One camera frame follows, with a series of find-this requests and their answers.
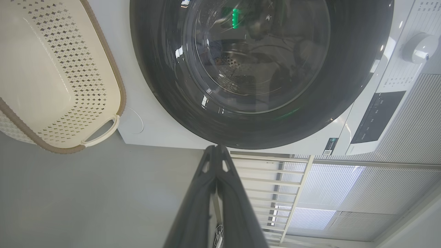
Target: gray floor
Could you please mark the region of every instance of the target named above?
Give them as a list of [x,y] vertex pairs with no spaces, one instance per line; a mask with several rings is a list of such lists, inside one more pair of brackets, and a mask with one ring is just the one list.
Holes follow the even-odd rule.
[[117,133],[59,155],[0,132],[0,247],[162,247],[201,156]]

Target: perforated pattern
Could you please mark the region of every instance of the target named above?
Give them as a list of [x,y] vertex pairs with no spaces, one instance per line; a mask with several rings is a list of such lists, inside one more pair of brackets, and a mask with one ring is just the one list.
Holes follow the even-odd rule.
[[6,115],[0,111],[0,131],[9,137],[23,141],[26,143],[35,144],[26,134],[23,133]]
[[75,94],[75,104],[64,116],[37,132],[57,146],[99,117],[106,106],[106,88],[81,32],[62,2],[56,0],[11,0],[34,22],[35,32],[45,38],[47,50],[57,60]]

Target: green light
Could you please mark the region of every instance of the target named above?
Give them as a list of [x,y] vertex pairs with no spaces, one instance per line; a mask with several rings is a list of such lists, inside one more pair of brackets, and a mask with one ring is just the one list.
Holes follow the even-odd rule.
[[239,9],[233,9],[233,28],[238,28],[239,27],[239,14],[240,14],[240,10]]
[[300,108],[297,108],[297,109],[292,110],[291,112],[289,112],[289,113],[287,113],[287,114],[284,114],[284,115],[282,115],[282,116],[279,116],[279,117],[276,118],[276,120],[284,119],[284,118],[286,118],[286,117],[288,117],[288,116],[294,114],[294,112],[297,111],[297,110],[299,110],[299,109],[300,109]]

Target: plastic laundry basket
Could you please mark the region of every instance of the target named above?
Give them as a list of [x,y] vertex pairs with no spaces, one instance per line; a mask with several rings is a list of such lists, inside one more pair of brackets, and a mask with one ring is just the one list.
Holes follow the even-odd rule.
[[68,154],[116,130],[125,91],[86,0],[0,1],[0,42],[0,131]]

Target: washing machine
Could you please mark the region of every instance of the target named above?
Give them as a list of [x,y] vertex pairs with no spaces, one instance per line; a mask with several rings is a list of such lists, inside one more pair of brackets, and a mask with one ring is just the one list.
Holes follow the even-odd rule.
[[441,33],[438,1],[89,2],[148,146],[372,152]]

